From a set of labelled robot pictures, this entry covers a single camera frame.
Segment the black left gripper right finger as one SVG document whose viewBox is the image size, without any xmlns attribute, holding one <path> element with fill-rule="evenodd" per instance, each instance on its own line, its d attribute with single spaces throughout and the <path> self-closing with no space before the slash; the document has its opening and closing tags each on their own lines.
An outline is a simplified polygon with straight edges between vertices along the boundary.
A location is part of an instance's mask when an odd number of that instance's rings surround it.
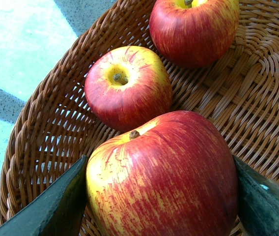
<svg viewBox="0 0 279 236">
<path fill-rule="evenodd" d="M 238 176 L 238 216 L 248 236 L 279 236 L 279 183 L 233 156 Z"/>
</svg>

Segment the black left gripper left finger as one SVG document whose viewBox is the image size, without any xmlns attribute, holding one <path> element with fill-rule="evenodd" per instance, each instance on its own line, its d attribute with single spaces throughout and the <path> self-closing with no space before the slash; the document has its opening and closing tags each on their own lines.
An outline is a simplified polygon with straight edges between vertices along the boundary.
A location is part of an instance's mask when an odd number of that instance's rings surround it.
<svg viewBox="0 0 279 236">
<path fill-rule="evenodd" d="M 0 226 L 0 236 L 77 236 L 87 203 L 83 155 L 35 200 Z"/>
</svg>

